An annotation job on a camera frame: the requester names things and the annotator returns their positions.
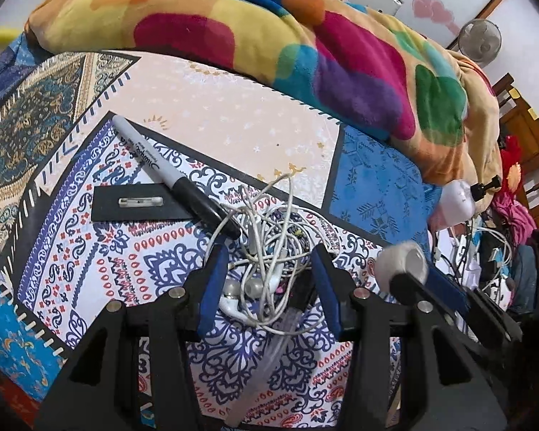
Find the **colourful fleece blanket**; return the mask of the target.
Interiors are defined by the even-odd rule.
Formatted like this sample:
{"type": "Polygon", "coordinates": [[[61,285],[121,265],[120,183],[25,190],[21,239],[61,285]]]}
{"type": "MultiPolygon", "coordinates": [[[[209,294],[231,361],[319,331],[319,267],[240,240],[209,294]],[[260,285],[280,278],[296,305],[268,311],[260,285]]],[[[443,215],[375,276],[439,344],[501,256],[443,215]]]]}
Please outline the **colourful fleece blanket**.
{"type": "Polygon", "coordinates": [[[250,77],[389,142],[444,185],[501,175],[498,100],[468,57],[342,0],[45,0],[42,49],[136,49],[250,77]]]}

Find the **standing electric fan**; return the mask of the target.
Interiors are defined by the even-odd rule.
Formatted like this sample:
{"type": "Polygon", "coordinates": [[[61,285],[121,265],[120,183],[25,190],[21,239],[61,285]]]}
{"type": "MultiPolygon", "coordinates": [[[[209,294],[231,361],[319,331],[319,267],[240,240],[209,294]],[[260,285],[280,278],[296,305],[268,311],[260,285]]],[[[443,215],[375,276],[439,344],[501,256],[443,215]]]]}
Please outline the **standing electric fan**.
{"type": "Polygon", "coordinates": [[[480,66],[491,63],[501,51],[501,31],[487,19],[472,19],[457,36],[460,52],[480,66]]]}

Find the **white earphones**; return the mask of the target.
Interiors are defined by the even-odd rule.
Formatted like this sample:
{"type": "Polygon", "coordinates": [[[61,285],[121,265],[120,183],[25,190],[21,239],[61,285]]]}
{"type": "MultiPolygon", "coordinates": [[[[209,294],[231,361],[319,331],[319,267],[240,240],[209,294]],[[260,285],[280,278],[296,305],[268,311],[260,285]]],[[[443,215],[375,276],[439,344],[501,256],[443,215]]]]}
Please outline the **white earphones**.
{"type": "Polygon", "coordinates": [[[281,174],[252,195],[238,189],[238,203],[225,204],[229,216],[238,223],[238,255],[227,270],[238,273],[225,282],[220,311],[231,320],[281,337],[294,337],[315,329],[277,327],[289,302],[294,301],[294,284],[302,272],[312,267],[310,254],[323,245],[338,257],[342,243],[334,226],[323,217],[294,203],[294,175],[281,174]]]}

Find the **wooden headboard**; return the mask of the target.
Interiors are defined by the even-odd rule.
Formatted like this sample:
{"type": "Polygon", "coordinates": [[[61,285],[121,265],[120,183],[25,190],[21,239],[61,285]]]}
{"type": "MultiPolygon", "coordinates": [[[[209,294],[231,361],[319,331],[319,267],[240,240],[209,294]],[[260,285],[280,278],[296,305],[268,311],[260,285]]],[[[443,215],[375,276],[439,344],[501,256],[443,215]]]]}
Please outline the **wooden headboard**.
{"type": "Polygon", "coordinates": [[[508,136],[515,138],[521,151],[517,162],[520,183],[516,185],[516,199],[528,208],[539,227],[539,116],[516,88],[513,77],[507,73],[493,86],[498,99],[502,147],[508,136]]]}

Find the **pink clothing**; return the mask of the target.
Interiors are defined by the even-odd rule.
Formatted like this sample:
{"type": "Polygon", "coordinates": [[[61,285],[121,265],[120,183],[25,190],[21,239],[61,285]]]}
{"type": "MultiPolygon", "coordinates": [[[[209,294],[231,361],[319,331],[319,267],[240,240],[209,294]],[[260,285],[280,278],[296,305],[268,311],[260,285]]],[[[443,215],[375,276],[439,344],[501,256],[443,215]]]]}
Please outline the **pink clothing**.
{"type": "Polygon", "coordinates": [[[508,225],[514,247],[523,245],[538,228],[529,209],[509,192],[499,191],[492,201],[493,209],[508,225]]]}

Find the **black card with clip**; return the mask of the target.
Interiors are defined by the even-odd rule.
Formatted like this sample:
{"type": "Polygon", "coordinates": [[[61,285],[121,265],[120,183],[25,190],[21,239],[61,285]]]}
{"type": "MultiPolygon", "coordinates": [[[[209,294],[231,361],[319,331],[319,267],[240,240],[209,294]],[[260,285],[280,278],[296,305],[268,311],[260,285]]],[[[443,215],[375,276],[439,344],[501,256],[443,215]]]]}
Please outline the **black card with clip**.
{"type": "Polygon", "coordinates": [[[161,183],[99,186],[94,189],[93,222],[181,222],[193,215],[161,183]]]}

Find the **red plush toy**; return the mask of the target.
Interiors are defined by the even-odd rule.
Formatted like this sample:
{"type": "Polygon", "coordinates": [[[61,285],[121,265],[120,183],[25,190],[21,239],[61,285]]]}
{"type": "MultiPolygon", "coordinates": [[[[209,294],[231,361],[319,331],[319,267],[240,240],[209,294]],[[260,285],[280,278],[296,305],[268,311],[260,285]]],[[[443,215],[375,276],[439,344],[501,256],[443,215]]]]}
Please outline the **red plush toy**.
{"type": "Polygon", "coordinates": [[[502,162],[502,185],[501,189],[515,195],[522,182],[522,148],[519,140],[514,135],[505,136],[503,146],[501,147],[501,162],[502,162]]]}

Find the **black marker pen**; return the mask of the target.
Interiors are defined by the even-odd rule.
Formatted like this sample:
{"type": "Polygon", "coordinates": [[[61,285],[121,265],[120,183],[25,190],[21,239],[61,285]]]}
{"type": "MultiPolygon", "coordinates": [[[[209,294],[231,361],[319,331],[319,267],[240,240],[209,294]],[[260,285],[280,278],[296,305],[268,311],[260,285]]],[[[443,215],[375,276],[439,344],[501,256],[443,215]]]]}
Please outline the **black marker pen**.
{"type": "Polygon", "coordinates": [[[211,231],[219,230],[233,240],[241,236],[241,228],[217,201],[208,198],[187,175],[168,162],[134,126],[119,115],[112,117],[112,125],[131,151],[156,174],[173,199],[197,217],[211,231]]]}

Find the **blue patchwork bedspread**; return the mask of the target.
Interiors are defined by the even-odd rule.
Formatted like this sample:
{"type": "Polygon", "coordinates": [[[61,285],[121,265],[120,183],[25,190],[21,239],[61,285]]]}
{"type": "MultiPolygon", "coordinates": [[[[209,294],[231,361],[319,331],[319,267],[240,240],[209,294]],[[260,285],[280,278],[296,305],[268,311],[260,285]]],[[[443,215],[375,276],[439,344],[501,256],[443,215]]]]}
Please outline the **blue patchwork bedspread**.
{"type": "Polygon", "coordinates": [[[0,369],[38,430],[335,430],[353,347],[309,293],[427,243],[396,149],[174,56],[0,56],[0,369]]]}

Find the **white tape roll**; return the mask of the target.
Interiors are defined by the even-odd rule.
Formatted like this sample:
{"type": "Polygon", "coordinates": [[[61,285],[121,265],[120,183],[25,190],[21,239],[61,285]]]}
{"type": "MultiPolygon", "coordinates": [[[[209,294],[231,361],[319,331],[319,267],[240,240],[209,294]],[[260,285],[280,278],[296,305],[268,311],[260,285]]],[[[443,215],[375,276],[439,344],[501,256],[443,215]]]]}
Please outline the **white tape roll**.
{"type": "Polygon", "coordinates": [[[387,246],[377,255],[374,276],[382,292],[390,292],[390,280],[398,273],[410,273],[420,284],[427,283],[427,257],[413,240],[387,246]]]}

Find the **white lotion bottle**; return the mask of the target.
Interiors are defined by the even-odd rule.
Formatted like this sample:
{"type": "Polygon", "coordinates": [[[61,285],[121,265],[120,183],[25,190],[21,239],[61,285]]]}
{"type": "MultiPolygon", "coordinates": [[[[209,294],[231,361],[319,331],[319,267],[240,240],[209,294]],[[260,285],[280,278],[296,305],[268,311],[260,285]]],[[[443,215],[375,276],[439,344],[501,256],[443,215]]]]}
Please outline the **white lotion bottle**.
{"type": "Polygon", "coordinates": [[[434,232],[457,226],[469,221],[476,212],[477,203],[484,199],[487,192],[501,187],[501,177],[494,176],[487,184],[468,182],[457,179],[442,189],[442,194],[428,219],[428,226],[434,232]]]}

